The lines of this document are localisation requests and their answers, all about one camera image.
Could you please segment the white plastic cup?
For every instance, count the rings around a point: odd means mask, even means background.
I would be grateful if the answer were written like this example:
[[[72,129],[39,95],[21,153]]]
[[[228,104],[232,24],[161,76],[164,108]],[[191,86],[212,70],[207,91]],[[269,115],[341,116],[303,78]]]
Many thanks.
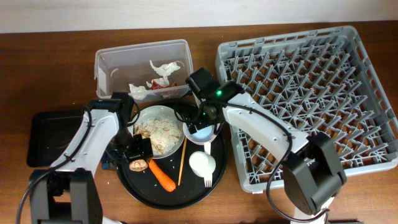
[[[194,174],[199,177],[205,177],[214,173],[216,168],[215,159],[201,151],[194,152],[189,157],[188,163]]]

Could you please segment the light blue plastic cup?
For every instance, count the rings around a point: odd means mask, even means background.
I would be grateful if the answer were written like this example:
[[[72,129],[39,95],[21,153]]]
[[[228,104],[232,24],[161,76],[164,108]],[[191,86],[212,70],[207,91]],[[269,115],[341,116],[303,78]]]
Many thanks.
[[[191,135],[191,139],[195,142],[208,141],[213,136],[213,132],[214,126],[197,129],[197,131]]]

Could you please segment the white napkin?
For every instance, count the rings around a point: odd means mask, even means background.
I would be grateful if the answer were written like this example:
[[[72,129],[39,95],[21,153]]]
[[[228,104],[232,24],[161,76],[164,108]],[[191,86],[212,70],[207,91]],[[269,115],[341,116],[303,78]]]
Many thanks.
[[[168,77],[173,72],[181,69],[181,67],[177,65],[177,62],[166,63],[159,67],[155,67],[151,60],[149,62],[151,68],[161,77]]]

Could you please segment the white plastic fork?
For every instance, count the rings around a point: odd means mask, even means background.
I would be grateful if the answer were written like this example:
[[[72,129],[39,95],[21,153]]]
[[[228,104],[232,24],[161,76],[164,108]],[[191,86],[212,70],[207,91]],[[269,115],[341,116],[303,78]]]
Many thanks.
[[[211,143],[206,142],[204,144],[204,150],[205,150],[205,155],[207,159],[207,168],[206,168],[206,174],[204,176],[204,181],[205,181],[205,187],[211,188],[212,186],[212,180],[213,180],[213,162],[211,158]]]

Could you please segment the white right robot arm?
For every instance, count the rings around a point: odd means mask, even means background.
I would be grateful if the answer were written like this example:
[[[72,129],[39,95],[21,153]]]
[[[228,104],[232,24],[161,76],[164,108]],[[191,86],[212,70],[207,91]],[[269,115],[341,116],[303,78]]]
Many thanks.
[[[326,223],[329,205],[347,178],[333,140],[325,133],[309,136],[260,106],[237,83],[220,84],[201,68],[186,83],[200,102],[193,118],[184,122],[189,133],[212,124],[228,123],[248,134],[277,160],[284,190],[295,206],[291,223]]]

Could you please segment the rice and nut leftovers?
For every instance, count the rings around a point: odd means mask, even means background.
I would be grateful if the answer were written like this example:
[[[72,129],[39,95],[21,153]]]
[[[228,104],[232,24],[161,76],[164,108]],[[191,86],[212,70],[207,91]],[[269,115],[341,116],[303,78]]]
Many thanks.
[[[181,127],[171,118],[149,118],[134,125],[134,133],[149,138],[155,155],[164,155],[181,145]]]

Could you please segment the red foil wrapper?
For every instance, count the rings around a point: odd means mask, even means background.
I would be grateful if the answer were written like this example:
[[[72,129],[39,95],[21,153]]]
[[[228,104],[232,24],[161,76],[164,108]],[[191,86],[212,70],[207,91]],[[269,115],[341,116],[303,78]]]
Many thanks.
[[[151,90],[158,90],[158,89],[163,89],[163,88],[171,88],[171,87],[175,87],[177,86],[177,84],[175,82],[166,85],[166,86],[162,86],[159,83],[153,82],[152,86],[151,86]]]

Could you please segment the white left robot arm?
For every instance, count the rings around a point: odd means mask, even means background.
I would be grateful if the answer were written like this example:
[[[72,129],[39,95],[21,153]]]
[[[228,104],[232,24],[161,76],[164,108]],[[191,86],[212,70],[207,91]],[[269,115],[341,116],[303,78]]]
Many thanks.
[[[137,103],[125,92],[83,107],[81,125],[62,155],[47,170],[33,171],[23,198],[30,200],[32,223],[112,223],[103,215],[95,185],[96,169],[107,148],[124,162],[152,158],[150,139],[129,127]]]

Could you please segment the white tissue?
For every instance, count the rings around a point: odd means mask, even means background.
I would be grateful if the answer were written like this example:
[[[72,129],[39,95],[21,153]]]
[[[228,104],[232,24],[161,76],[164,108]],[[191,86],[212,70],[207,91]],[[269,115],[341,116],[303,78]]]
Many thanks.
[[[143,100],[147,95],[146,93],[147,90],[144,86],[135,86],[133,84],[129,84],[129,90],[131,96],[135,100]]]

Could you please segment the grey plate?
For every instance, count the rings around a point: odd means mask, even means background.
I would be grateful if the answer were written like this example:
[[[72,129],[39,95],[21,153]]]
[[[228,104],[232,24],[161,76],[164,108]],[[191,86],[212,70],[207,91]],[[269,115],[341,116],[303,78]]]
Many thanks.
[[[173,119],[181,127],[181,130],[182,130],[181,145],[182,145],[182,143],[184,141],[184,138],[185,138],[184,133],[183,133],[183,124],[175,116],[174,110],[172,108],[168,107],[168,106],[155,105],[155,106],[149,106],[149,107],[143,109],[140,112],[140,115],[139,115],[136,123],[144,121],[144,120],[149,119],[149,118],[159,118],[161,116],[165,116],[165,117]],[[131,132],[132,135],[135,135],[135,133],[134,133],[134,125],[128,128],[128,130]],[[171,154],[173,154],[175,151],[177,151],[180,148],[180,146],[178,148],[176,148],[174,151],[172,151],[172,152],[170,152],[168,154],[160,155],[160,156],[159,155],[155,155],[154,151],[153,151],[153,154],[154,154],[153,158],[154,159],[161,159],[161,158],[168,157]]]

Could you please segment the pink plastic bowl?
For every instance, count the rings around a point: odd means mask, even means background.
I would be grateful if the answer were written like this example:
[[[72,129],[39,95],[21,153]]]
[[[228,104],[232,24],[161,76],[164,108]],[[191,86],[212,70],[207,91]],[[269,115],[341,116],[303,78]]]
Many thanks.
[[[197,145],[205,145],[208,142],[212,142],[217,136],[215,130],[215,125],[198,129],[195,125],[188,126],[186,123],[183,123],[185,137]]]

